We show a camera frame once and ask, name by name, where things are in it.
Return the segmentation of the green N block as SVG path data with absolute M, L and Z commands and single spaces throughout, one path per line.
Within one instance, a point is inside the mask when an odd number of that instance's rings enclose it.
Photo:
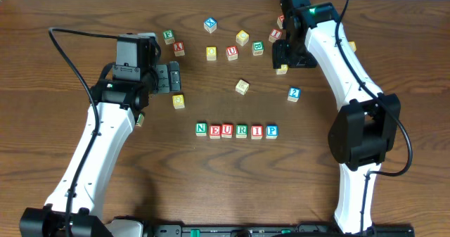
M 195 124 L 195 135 L 206 136 L 207 135 L 207 123 L 198 122 Z

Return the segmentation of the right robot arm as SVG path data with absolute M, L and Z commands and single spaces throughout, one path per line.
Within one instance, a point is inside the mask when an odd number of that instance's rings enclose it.
M 272 45 L 275 69 L 320 67 L 337 106 L 328 146 L 340 166 L 334 219 L 342 233 L 366 234 L 372 227 L 375 176 L 393 147 L 400 102 L 368 76 L 346 38 L 332 3 L 280 0 L 285 39 Z

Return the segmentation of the green R block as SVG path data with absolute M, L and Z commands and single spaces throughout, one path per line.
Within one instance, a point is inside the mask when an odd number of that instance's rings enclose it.
M 237 124 L 236 125 L 236 138 L 237 139 L 246 139 L 248 136 L 248 126 L 246 124 Z

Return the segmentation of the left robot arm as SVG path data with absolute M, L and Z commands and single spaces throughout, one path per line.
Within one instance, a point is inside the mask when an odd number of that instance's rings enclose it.
M 153 94 L 181 90 L 179 64 L 159 62 L 155 33 L 121 34 L 116 60 L 108 63 L 97 83 L 86 89 L 90 106 L 85 128 L 63 178 L 43 208 L 25 209 L 22 236 L 152 236 L 151 226 L 134 217 L 101 221 L 105 192 L 118 155 Z

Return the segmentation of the blue P block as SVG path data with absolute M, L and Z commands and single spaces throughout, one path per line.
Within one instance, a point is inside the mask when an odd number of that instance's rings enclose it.
M 266 126 L 266 138 L 276 139 L 278 137 L 278 126 L 277 125 L 267 125 Z

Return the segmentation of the red E block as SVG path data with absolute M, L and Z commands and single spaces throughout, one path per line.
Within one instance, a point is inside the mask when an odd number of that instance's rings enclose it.
M 209 130 L 209 136 L 211 139 L 221 138 L 221 125 L 211 125 Z

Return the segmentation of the yellow S block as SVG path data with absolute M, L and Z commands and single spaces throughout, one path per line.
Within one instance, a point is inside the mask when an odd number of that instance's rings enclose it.
M 286 74 L 288 71 L 288 66 L 287 65 L 281 65 L 280 68 L 276 69 L 276 74 L 277 75 L 284 75 Z

